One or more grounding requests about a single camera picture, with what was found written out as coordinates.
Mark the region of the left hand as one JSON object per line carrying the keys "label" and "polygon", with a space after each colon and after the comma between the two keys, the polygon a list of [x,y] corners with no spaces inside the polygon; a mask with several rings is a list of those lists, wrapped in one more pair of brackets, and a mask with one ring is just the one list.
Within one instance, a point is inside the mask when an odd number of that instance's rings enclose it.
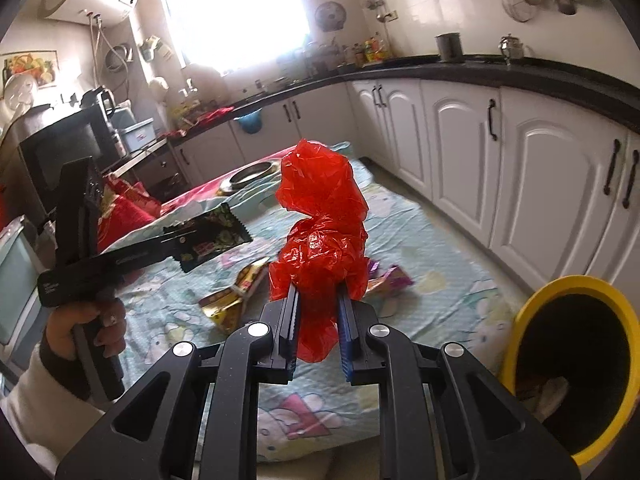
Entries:
{"label": "left hand", "polygon": [[55,308],[44,330],[44,340],[59,358],[77,358],[76,327],[106,358],[119,356],[126,348],[126,309],[119,299],[76,301]]}

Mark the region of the white sleeve forearm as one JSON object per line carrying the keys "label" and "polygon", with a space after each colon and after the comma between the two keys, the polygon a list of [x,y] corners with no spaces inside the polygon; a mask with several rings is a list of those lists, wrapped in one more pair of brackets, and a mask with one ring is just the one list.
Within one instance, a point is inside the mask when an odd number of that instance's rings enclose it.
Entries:
{"label": "white sleeve forearm", "polygon": [[1,409],[38,467],[53,478],[61,460],[103,416],[70,334],[46,333]]}

